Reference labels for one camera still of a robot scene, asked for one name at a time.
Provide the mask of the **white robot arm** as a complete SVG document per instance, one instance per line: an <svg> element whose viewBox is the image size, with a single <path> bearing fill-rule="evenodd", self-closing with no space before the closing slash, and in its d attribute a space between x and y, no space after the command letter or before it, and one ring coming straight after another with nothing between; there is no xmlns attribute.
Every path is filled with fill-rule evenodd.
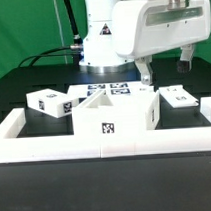
<svg viewBox="0 0 211 211"><path fill-rule="evenodd" d="M210 0L85 0L88 34L80 66L96 73L134 64L150 85L155 54L179 48L177 70L188 72L195 45L211 33Z"/></svg>

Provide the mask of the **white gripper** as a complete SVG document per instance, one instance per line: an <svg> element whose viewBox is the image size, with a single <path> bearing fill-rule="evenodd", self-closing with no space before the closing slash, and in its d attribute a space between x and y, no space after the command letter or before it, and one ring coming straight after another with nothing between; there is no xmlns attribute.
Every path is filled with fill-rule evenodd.
<svg viewBox="0 0 211 211"><path fill-rule="evenodd" d="M187 7L170 8L171 0L122 0L112 14L112 43L120 57L135 61L144 85L151 85L154 55L181 47L177 71L187 73L195 46L211 33L209 0L189 0Z"/></svg>

